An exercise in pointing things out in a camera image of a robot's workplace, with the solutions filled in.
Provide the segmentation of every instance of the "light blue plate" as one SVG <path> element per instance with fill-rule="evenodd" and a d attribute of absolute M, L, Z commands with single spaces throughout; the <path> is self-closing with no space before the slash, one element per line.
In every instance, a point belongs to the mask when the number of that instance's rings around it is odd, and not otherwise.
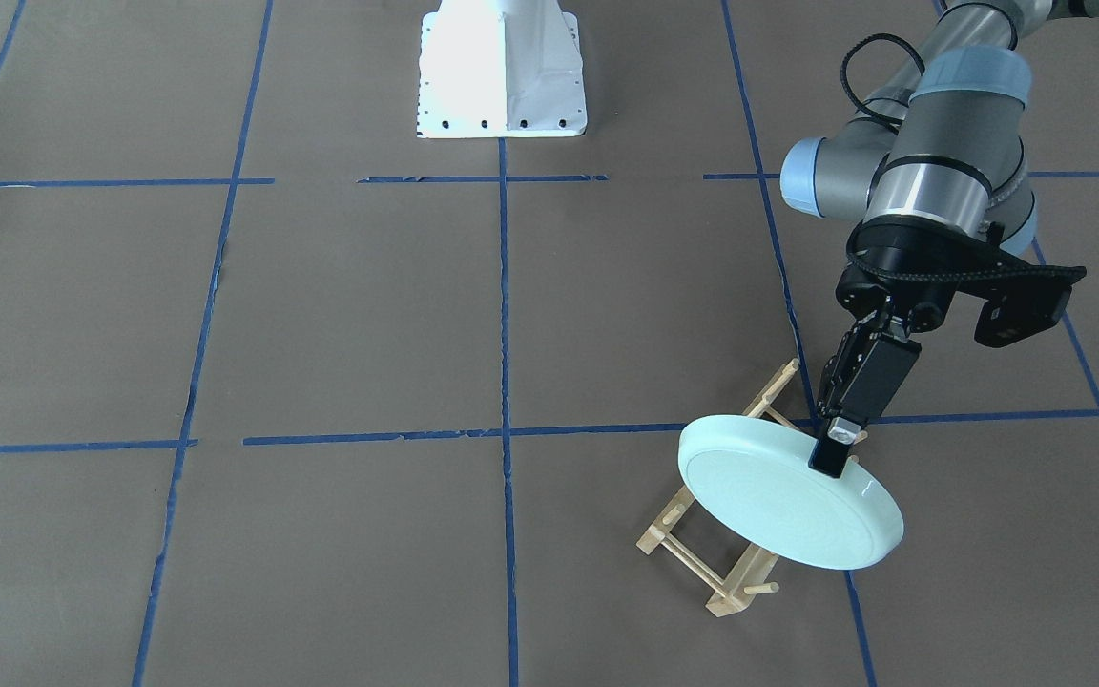
<path fill-rule="evenodd" d="M 815 439 L 745 415 L 681 431 L 677 465 L 698 502 L 736 534 L 801 564 L 867 567 L 904 533 L 893 497 L 858 464 L 842 478 L 808 468 Z"/>

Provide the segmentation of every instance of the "white metal pedestal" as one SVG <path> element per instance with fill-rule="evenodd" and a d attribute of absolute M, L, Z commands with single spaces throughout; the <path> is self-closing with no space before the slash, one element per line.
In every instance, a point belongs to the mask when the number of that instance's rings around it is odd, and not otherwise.
<path fill-rule="evenodd" d="M 423 18 L 418 134 L 536 138 L 588 126 L 579 21 L 557 0 L 444 0 Z"/>

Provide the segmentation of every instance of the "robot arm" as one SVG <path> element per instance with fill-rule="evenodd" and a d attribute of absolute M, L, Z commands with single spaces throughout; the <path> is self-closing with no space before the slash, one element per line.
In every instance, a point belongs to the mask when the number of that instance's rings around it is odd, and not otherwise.
<path fill-rule="evenodd" d="M 1012 48 L 1047 18 L 1089 14 L 1098 0 L 955 3 L 841 134 L 789 153 L 785 200 L 857 222 L 835 293 L 856 322 L 821 377 L 812 469 L 841 477 L 850 445 L 920 355 L 911 335 L 941 326 L 956 292 L 987 301 L 974 332 L 985 346 L 1063 318 L 1085 269 L 1018 257 L 1037 209 L 1019 134 L 1031 74 Z"/>

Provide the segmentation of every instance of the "light blue joint cap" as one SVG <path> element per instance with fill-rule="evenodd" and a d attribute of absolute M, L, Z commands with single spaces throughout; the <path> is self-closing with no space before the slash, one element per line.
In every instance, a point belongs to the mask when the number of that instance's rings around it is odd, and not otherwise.
<path fill-rule="evenodd" d="M 1020 257 L 1035 237 L 1037 237 L 1037 200 L 1033 199 L 1033 212 L 1029 213 L 1029 219 L 1020 225 L 1020 230 L 1015 234 L 1000 243 L 999 248 L 1011 253 L 1012 256 Z"/>
<path fill-rule="evenodd" d="M 1015 98 L 1029 106 L 1029 89 L 1033 73 L 1024 57 L 995 45 L 965 45 L 935 57 L 919 90 L 910 101 L 941 90 L 983 90 Z"/>
<path fill-rule="evenodd" d="M 817 152 L 824 138 L 804 138 L 792 145 L 782 160 L 779 187 L 786 204 L 802 213 L 824 217 L 817 208 Z"/>

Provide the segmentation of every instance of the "black cable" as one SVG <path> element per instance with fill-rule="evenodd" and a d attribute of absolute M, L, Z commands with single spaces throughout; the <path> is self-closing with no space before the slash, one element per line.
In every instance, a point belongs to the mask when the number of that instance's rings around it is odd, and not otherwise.
<path fill-rule="evenodd" d="M 910 44 L 910 42 L 902 38 L 900 35 L 893 35 L 890 33 L 874 33 L 873 35 L 867 36 L 867 38 L 861 40 L 856 43 L 855 46 L 850 49 L 850 53 L 846 53 L 846 56 L 842 58 L 842 66 L 837 69 L 837 81 L 842 84 L 842 91 L 846 92 L 846 98 L 850 98 L 851 103 L 854 104 L 855 109 L 859 112 L 867 114 L 867 117 L 873 118 L 876 121 L 888 123 L 888 125 L 891 126 L 898 126 L 901 125 L 902 120 L 890 118 L 888 114 L 881 114 L 880 112 L 876 112 L 876 110 L 868 108 L 867 104 L 864 104 L 863 101 L 855 96 L 855 91 L 851 90 L 851 84 L 846 81 L 846 67 L 850 66 L 851 57 L 854 57 L 855 53 L 863 51 L 867 44 L 877 42 L 877 40 L 888 40 L 889 43 L 893 43 L 895 45 L 898 45 L 898 47 L 901 47 L 902 51 L 907 52 L 907 54 L 910 55 L 911 60 L 914 62 L 915 67 L 919 67 L 920 75 L 923 74 L 923 70 L 928 69 L 928 66 L 923 64 L 923 58 L 919 55 L 919 52 L 914 51 L 914 47 Z"/>

